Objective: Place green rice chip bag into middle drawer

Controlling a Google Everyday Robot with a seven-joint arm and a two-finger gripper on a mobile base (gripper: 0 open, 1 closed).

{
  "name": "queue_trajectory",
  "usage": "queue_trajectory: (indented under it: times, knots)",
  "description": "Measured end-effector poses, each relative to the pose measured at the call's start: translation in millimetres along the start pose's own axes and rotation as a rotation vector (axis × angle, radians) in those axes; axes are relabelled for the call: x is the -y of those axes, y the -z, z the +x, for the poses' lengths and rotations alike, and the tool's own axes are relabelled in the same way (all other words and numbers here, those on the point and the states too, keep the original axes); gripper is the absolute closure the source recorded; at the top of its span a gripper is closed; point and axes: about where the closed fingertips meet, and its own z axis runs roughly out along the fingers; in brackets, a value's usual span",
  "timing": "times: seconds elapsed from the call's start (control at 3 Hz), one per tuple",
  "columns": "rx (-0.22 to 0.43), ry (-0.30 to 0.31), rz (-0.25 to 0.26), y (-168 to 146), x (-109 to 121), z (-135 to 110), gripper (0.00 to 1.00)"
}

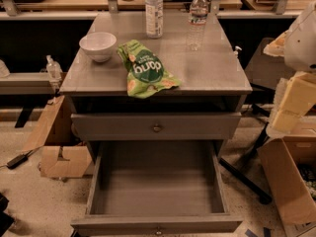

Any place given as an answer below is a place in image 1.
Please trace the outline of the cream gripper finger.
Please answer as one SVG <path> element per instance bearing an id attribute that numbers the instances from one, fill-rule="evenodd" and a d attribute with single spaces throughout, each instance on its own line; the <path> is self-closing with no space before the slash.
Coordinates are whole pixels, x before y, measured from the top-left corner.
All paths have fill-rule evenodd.
<path id="1" fill-rule="evenodd" d="M 284 133 L 289 133 L 299 121 L 299 116 L 286 110 L 279 110 L 274 115 L 272 128 Z"/>
<path id="2" fill-rule="evenodd" d="M 316 104 L 316 75 L 297 72 L 287 83 L 282 107 L 302 117 Z"/>

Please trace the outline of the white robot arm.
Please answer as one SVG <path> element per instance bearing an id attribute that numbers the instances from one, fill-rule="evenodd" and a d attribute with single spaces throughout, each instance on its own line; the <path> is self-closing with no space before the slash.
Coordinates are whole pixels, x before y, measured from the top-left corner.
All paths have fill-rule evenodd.
<path id="1" fill-rule="evenodd" d="M 295 70 L 280 81 L 270 128 L 290 133 L 316 104 L 316 2 L 308 4 L 289 27 L 284 40 L 284 62 Z"/>

